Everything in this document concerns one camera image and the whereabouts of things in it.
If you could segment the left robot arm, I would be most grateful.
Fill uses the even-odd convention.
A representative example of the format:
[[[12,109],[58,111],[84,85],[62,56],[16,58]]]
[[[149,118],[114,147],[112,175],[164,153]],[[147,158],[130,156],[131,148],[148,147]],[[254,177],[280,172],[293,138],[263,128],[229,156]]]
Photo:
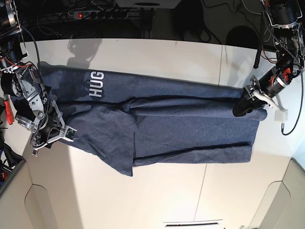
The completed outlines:
[[[260,37],[255,56],[257,69],[264,52],[264,32],[268,30],[273,38],[276,59],[270,62],[274,67],[260,79],[251,78],[244,88],[241,99],[233,109],[235,116],[244,116],[263,105],[272,104],[278,95],[294,78],[303,72],[305,66],[305,44],[303,39],[301,7],[296,0],[264,0],[260,23]]]

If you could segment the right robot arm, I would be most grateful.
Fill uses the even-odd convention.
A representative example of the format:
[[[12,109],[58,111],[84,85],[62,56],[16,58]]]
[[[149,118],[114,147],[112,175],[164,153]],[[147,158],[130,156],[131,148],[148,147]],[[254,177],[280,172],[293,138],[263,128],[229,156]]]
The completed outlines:
[[[191,155],[250,159],[267,112],[235,116],[239,89],[64,66],[48,66],[43,78],[21,62],[15,5],[8,0],[3,8],[8,24],[0,39],[1,87],[15,100],[19,124],[32,133],[34,155],[62,141],[126,166]]]

